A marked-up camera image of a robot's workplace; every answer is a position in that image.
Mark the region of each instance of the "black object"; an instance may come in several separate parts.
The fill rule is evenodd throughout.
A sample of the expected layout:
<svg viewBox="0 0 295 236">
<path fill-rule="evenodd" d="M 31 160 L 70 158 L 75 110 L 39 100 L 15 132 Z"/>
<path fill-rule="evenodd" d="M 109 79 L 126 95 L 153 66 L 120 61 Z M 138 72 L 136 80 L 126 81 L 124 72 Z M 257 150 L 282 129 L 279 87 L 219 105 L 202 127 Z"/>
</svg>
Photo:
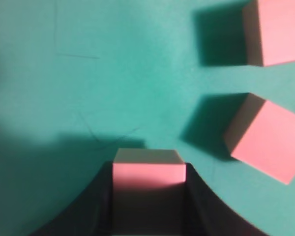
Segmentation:
<svg viewBox="0 0 295 236">
<path fill-rule="evenodd" d="M 190 163 L 186 168 L 183 236 L 266 236 L 219 199 Z M 111 236 L 112 186 L 106 162 L 73 203 L 29 236 Z"/>
</svg>

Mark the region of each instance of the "cube side face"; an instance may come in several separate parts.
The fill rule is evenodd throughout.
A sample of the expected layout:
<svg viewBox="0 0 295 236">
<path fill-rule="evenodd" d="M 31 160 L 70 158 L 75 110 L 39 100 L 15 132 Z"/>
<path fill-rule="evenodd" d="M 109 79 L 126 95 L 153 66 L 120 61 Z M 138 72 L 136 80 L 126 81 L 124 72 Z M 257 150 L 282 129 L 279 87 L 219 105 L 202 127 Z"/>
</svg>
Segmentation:
<svg viewBox="0 0 295 236">
<path fill-rule="evenodd" d="M 120 148 L 115 163 L 183 164 L 175 150 Z"/>
<path fill-rule="evenodd" d="M 179 234 L 185 164 L 113 164 L 115 234 Z"/>
<path fill-rule="evenodd" d="M 242 10 L 246 40 L 247 62 L 250 65 L 263 66 L 261 30 L 258 2 L 252 0 Z"/>
<path fill-rule="evenodd" d="M 264 64 L 295 61 L 295 0 L 260 0 Z"/>
<path fill-rule="evenodd" d="M 236 148 L 242 136 L 247 131 L 249 125 L 253 122 L 264 103 L 264 99 L 252 93 L 247 95 L 244 103 L 234 116 L 224 134 L 224 141 L 230 153 L 232 153 Z"/>
<path fill-rule="evenodd" d="M 232 156 L 290 183 L 295 176 L 295 114 L 267 101 Z"/>
</svg>

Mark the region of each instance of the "pink cube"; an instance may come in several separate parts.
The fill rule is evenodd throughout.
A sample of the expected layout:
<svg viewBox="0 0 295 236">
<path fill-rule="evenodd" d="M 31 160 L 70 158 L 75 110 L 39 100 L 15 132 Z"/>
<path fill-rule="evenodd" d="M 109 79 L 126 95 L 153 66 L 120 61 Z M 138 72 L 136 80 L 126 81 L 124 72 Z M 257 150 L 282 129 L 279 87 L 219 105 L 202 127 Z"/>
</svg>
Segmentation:
<svg viewBox="0 0 295 236">
<path fill-rule="evenodd" d="M 295 61 L 295 0 L 252 0 L 243 22 L 248 64 Z"/>
<path fill-rule="evenodd" d="M 295 114 L 248 94 L 224 135 L 231 156 L 288 184 L 295 176 Z"/>
<path fill-rule="evenodd" d="M 186 165 L 175 150 L 119 149 L 113 163 L 115 234 L 179 235 Z"/>
</svg>

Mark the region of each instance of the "foam block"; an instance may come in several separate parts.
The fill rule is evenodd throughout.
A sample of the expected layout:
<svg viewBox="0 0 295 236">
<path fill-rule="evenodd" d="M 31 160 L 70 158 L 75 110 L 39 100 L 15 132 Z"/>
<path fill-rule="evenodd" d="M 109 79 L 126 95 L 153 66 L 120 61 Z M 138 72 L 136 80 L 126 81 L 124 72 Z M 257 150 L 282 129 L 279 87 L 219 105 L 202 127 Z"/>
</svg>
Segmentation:
<svg viewBox="0 0 295 236">
<path fill-rule="evenodd" d="M 243 9 L 248 64 L 295 61 L 295 0 L 252 0 Z"/>
<path fill-rule="evenodd" d="M 295 114 L 248 94 L 224 134 L 231 156 L 288 184 L 295 176 Z"/>
<path fill-rule="evenodd" d="M 119 149 L 113 163 L 117 235 L 179 235 L 186 165 L 175 150 Z"/>
</svg>

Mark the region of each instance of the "teal surface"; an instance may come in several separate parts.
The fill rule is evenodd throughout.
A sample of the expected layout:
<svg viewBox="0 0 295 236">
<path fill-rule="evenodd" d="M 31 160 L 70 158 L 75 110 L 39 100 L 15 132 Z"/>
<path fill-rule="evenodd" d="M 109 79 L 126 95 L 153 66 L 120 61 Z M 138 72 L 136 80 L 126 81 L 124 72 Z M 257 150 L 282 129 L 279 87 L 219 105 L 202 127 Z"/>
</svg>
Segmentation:
<svg viewBox="0 0 295 236">
<path fill-rule="evenodd" d="M 0 236 L 52 219 L 118 147 L 177 149 L 245 219 L 295 236 L 295 179 L 220 140 L 240 93 L 295 112 L 295 62 L 244 65 L 244 3 L 0 0 Z"/>
</svg>

